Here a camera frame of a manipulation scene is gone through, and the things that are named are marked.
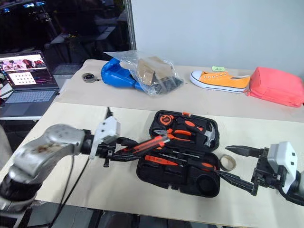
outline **laptop screen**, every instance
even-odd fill
[[[0,55],[0,71],[13,89],[58,87],[40,51]]]

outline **laptop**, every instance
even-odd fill
[[[0,55],[0,72],[13,88],[0,117],[42,116],[59,91],[41,51]]]

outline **black tool case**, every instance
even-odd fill
[[[160,122],[160,117],[173,117],[173,121],[164,125]],[[148,156],[156,156],[163,158],[178,165],[163,165],[146,160],[145,157],[138,161],[137,176],[145,182],[157,185],[162,188],[171,186],[174,190],[180,190],[183,193],[203,196],[215,197],[219,193],[220,178],[213,172],[199,169],[195,166],[188,165],[189,160],[196,162],[204,162],[214,165],[219,170],[219,159],[212,153],[219,146],[219,131],[217,123],[208,118],[190,115],[189,113],[179,113],[171,111],[158,111],[151,124],[149,133],[152,137],[158,134],[154,130],[186,130],[190,129],[183,121],[190,121],[199,128],[203,128],[202,133],[194,133],[191,136],[175,134],[179,138],[191,139],[191,141],[180,141],[171,139],[163,148],[157,148],[147,154]],[[206,130],[211,131],[211,124],[214,127],[215,137],[211,141],[210,147],[204,145],[207,138],[204,135]]]

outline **pink bag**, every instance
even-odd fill
[[[304,103],[304,85],[298,76],[258,67],[250,78],[250,91],[247,95],[282,105],[300,107]]]

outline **laptop trackpad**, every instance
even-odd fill
[[[9,115],[11,116],[21,116],[27,111],[30,105],[31,103],[30,104],[18,103],[18,105],[11,105],[7,108],[5,113],[9,113]]]

